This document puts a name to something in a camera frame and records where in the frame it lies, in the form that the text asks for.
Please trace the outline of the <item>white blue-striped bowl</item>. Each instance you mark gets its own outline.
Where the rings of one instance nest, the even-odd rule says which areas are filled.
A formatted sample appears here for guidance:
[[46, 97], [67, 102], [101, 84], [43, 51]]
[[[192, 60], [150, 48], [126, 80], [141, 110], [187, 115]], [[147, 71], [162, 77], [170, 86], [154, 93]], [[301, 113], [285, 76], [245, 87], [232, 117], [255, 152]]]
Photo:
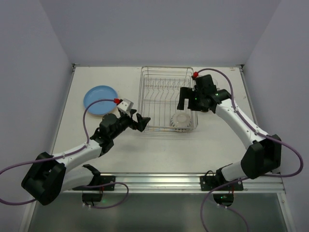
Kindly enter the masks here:
[[172, 127], [189, 128], [192, 126], [191, 117], [184, 112], [176, 112], [170, 119]]

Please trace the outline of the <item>blue plate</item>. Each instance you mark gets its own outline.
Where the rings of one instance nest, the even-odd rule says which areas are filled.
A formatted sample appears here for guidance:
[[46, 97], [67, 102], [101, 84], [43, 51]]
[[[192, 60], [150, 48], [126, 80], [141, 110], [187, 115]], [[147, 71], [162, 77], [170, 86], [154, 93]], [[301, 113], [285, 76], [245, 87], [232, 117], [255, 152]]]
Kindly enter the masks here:
[[110, 86], [96, 86], [90, 89], [84, 96], [83, 104], [84, 107], [88, 107], [91, 103], [108, 99], [112, 101], [100, 101], [88, 108], [88, 113], [102, 116], [112, 112], [116, 108], [116, 104], [113, 102], [114, 99], [118, 98], [117, 92]]

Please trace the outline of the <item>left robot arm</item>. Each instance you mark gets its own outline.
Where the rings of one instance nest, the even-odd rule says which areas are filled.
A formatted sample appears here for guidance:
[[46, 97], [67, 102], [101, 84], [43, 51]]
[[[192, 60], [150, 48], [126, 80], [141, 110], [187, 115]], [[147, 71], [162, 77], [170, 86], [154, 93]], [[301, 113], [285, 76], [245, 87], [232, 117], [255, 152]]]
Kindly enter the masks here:
[[144, 131], [151, 120], [136, 114], [137, 121], [132, 116], [107, 114], [102, 118], [99, 127], [90, 137], [89, 143], [75, 151], [66, 151], [59, 159], [43, 152], [39, 154], [21, 182], [21, 186], [42, 205], [54, 201], [63, 191], [65, 176], [77, 166], [99, 158], [113, 147], [113, 140], [127, 128]]

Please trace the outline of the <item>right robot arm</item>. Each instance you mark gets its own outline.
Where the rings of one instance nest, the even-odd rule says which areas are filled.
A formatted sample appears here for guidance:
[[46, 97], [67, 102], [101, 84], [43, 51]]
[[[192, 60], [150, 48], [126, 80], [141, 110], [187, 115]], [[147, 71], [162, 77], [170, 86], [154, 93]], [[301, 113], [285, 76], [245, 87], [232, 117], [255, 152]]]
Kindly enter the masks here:
[[222, 185], [240, 178], [256, 179], [279, 168], [281, 164], [281, 144], [277, 135], [269, 136], [252, 120], [243, 115], [233, 102], [232, 95], [225, 89], [218, 90], [211, 75], [195, 78], [195, 86], [181, 87], [177, 108], [192, 111], [212, 111], [223, 119], [242, 141], [246, 152], [236, 163], [216, 171], [214, 182]]

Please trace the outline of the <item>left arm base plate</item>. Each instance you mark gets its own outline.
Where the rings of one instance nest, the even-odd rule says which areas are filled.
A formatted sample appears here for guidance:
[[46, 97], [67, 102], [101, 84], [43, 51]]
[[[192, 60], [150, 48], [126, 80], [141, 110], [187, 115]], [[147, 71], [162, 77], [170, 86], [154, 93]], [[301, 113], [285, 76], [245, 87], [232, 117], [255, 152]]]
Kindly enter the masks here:
[[88, 184], [81, 184], [71, 188], [72, 190], [94, 190], [94, 191], [114, 191], [115, 184], [106, 186], [106, 187], [97, 187], [97, 188], [86, 188], [86, 186], [98, 186], [103, 184], [108, 184], [116, 181], [116, 176], [111, 174], [103, 174], [90, 164], [84, 164], [82, 166], [82, 173], [90, 175], [90, 181]]

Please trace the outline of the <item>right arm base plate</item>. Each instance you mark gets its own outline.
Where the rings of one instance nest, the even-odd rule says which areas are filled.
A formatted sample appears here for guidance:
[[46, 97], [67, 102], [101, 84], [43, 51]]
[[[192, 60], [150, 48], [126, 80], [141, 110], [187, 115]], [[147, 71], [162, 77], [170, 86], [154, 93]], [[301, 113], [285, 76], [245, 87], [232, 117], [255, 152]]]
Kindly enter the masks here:
[[[217, 188], [223, 184], [226, 184], [227, 181], [225, 181], [220, 175], [217, 175], [217, 173], [214, 173], [213, 171], [209, 170], [204, 175], [199, 177], [200, 182], [200, 188], [202, 191], [210, 191], [214, 188]], [[237, 182], [234, 184], [230, 184], [228, 186], [224, 186], [219, 191], [243, 191], [243, 183]]]

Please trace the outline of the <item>aluminium mounting rail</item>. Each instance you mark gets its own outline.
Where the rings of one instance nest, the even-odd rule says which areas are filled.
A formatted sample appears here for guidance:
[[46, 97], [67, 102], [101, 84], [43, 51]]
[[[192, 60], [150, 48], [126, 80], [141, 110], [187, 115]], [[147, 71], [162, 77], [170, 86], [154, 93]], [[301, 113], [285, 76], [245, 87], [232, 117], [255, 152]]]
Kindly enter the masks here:
[[[87, 190], [93, 178], [98, 180], [98, 184], [112, 182], [125, 183], [131, 192], [135, 193], [200, 193], [210, 191], [215, 188], [210, 181], [212, 174], [147, 174], [147, 173], [101, 173], [92, 174], [86, 169], [73, 170], [69, 172], [60, 187], [60, 193], [68, 190]], [[244, 193], [282, 193], [285, 192], [283, 181], [275, 177], [259, 177], [254, 180], [238, 180], [234, 184], [221, 187], [222, 192], [244, 192]]]

